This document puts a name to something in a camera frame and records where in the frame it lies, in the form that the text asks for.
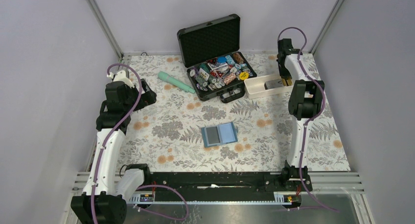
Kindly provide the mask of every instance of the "floral tablecloth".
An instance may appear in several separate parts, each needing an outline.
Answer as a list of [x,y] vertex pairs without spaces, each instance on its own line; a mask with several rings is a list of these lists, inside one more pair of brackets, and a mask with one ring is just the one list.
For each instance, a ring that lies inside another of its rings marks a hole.
[[[245,55],[258,76],[278,73],[274,55]],[[314,58],[304,55],[310,74],[319,77]],[[288,113],[290,93],[243,98],[222,103],[202,102],[157,77],[164,71],[191,86],[180,56],[133,56],[130,66],[157,93],[157,102],[131,115],[117,169],[147,163],[153,172],[280,171],[292,133]],[[137,78],[131,74],[132,81]],[[238,142],[205,148],[201,127],[233,121]],[[312,171],[350,170],[330,106],[311,128],[308,167]]]

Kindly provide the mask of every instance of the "black cable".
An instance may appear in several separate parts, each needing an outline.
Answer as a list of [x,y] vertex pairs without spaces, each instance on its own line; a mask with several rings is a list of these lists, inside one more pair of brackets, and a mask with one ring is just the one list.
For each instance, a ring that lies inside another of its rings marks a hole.
[[127,166],[126,164],[124,164],[123,166],[121,166],[121,168],[119,169],[119,177],[120,178],[122,178],[122,176],[121,176],[121,170],[122,170],[122,168],[124,168],[124,166]]

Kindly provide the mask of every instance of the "gray wall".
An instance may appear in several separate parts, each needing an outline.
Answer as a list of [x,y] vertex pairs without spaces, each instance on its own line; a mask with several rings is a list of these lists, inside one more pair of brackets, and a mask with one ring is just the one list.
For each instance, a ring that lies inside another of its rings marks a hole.
[[[288,26],[317,38],[336,0],[96,0],[124,52],[180,53],[179,29],[229,14],[241,17],[242,51],[276,51],[278,33]],[[285,36],[302,45],[302,36]]]
[[56,224],[117,61],[85,0],[0,0],[0,223]]
[[316,63],[377,224],[413,223],[415,0],[346,0]]

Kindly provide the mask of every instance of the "gray floor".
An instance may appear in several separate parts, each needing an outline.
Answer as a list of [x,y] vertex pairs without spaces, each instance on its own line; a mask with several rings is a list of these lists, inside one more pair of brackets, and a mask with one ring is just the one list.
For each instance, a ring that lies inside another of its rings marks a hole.
[[[315,206],[316,203],[307,195],[302,197],[302,206]],[[190,215],[182,222],[171,221],[163,217],[146,212],[137,212],[137,209],[128,208],[127,219],[124,224],[358,224],[355,209],[351,198],[347,195],[319,195],[323,203],[340,210],[340,214],[325,209],[300,210],[277,212],[283,209],[280,205],[189,205]],[[152,205],[152,211],[182,217],[185,214],[184,205]]]

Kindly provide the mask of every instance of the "orange flower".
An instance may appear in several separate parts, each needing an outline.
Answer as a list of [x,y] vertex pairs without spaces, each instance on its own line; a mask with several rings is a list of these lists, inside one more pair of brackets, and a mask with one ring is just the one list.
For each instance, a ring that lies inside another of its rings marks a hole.
[[343,147],[343,144],[340,140],[334,140],[333,145],[335,148],[340,149]]
[[243,152],[244,151],[244,147],[242,146],[242,144],[238,143],[235,145],[235,151],[236,152]]
[[187,107],[186,107],[188,110],[192,110],[192,109],[194,109],[194,105],[193,105],[193,103],[189,103],[188,105],[187,105]]
[[165,156],[159,156],[159,158],[157,158],[157,162],[159,164],[164,164],[166,163],[166,157]]
[[142,128],[142,123],[141,122],[136,122],[135,124],[134,124],[134,129],[135,130],[140,130]]
[[263,120],[263,119],[257,120],[257,122],[256,122],[256,125],[260,128],[264,128],[265,124],[266,124],[265,120]]

